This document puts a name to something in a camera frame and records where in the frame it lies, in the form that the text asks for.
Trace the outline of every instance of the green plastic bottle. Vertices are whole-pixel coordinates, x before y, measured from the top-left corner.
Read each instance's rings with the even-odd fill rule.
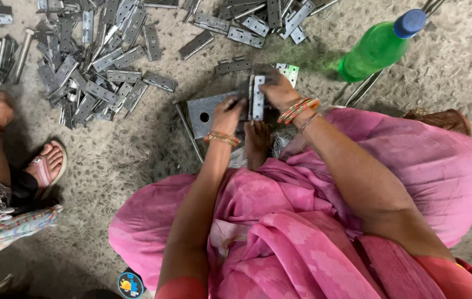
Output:
[[[341,59],[339,74],[347,82],[358,82],[394,64],[408,50],[409,39],[425,23],[423,11],[410,10],[395,22],[372,26]]]

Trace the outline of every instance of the brown cloth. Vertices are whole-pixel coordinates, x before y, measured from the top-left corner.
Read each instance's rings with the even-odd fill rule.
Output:
[[[406,112],[402,118],[418,120],[430,126],[462,133],[467,136],[471,135],[471,123],[469,123],[466,116],[454,109],[429,114],[423,109],[415,109]]]

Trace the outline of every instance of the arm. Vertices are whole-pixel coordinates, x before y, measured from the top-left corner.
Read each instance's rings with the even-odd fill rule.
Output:
[[[246,104],[245,100],[241,100],[230,109],[236,100],[236,97],[227,97],[216,107],[213,131],[234,133],[241,109]],[[201,171],[175,214],[164,249],[157,290],[173,278],[186,276],[198,278],[206,289],[209,270],[207,238],[231,150],[228,143],[210,141]]]
[[[270,102],[281,111],[300,98],[282,75],[278,85],[262,85]],[[293,124],[301,128],[315,111],[305,110]],[[453,261],[415,206],[400,180],[386,166],[322,117],[303,131],[326,163],[346,203],[363,222],[363,232],[399,243],[411,255],[430,255]]]

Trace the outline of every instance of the foot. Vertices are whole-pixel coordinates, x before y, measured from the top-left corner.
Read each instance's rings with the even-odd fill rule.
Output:
[[[44,149],[38,155],[46,157],[46,166],[48,167],[49,177],[53,181],[59,175],[60,167],[62,166],[63,161],[63,153],[60,150],[59,144],[55,141],[45,144]],[[38,191],[35,195],[35,198],[39,198],[44,190],[46,190],[47,186],[44,186],[40,180],[37,173],[37,168],[34,165],[29,165],[24,171],[37,179]]]
[[[263,121],[251,120],[245,123],[244,129],[247,169],[255,171],[267,160],[267,152],[272,144],[269,128]]]

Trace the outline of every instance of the circular logo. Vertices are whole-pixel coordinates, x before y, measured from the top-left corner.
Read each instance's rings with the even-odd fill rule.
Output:
[[[125,297],[136,299],[143,294],[143,283],[138,275],[131,272],[123,272],[118,278],[118,289]]]

